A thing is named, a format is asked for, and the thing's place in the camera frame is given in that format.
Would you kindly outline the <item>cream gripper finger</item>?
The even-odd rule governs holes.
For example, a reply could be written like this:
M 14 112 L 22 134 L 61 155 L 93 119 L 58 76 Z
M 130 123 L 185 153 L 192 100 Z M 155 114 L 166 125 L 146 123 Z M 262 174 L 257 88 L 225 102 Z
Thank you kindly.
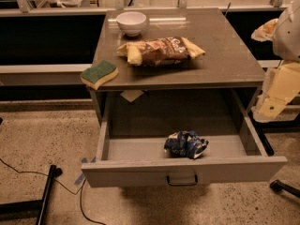
M 266 22 L 265 24 L 261 25 L 259 28 L 254 30 L 254 32 L 251 35 L 251 38 L 260 42 L 272 41 L 277 23 L 278 18 Z

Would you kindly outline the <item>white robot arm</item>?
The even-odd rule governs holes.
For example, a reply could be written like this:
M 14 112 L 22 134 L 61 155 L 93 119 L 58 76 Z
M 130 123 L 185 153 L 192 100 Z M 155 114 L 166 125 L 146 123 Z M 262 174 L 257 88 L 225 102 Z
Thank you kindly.
M 273 19 L 257 28 L 251 38 L 271 41 L 273 53 L 282 63 L 269 68 L 262 83 L 262 94 L 252 109 L 258 122 L 274 121 L 300 93 L 300 2 L 292 1 Z

